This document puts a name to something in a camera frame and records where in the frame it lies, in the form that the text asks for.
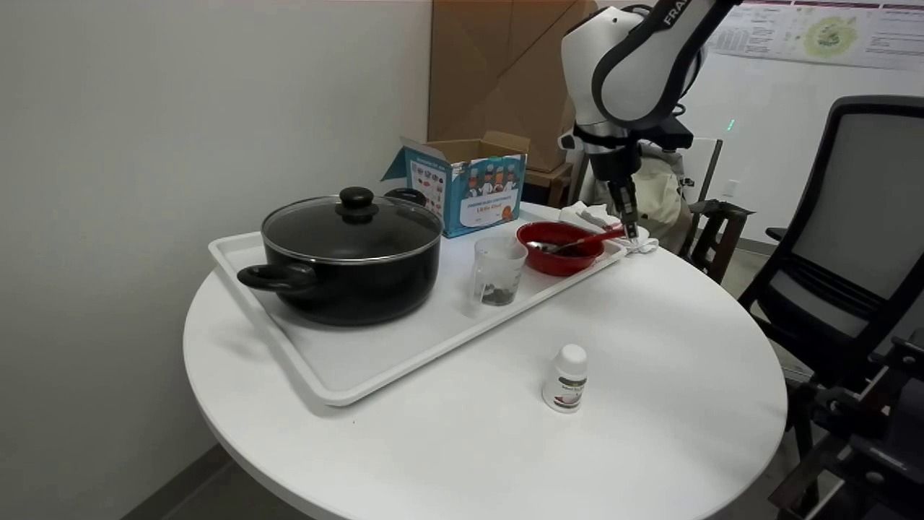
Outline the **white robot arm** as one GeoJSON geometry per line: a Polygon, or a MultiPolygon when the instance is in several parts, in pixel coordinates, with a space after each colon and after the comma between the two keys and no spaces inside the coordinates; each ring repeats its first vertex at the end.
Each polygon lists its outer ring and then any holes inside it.
{"type": "Polygon", "coordinates": [[[563,141],[592,163],[608,208],[630,240],[637,237],[631,173],[640,146],[688,147],[682,99],[701,68],[701,46],[740,0],[657,0],[604,7],[559,42],[566,97],[575,110],[563,141]]]}

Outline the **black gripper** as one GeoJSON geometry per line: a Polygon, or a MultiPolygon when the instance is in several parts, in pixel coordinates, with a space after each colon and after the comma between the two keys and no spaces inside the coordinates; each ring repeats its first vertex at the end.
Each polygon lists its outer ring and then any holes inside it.
{"type": "Polygon", "coordinates": [[[640,169],[640,147],[626,146],[618,151],[594,154],[594,179],[605,188],[608,199],[620,205],[620,225],[634,240],[634,172],[640,169]]]}

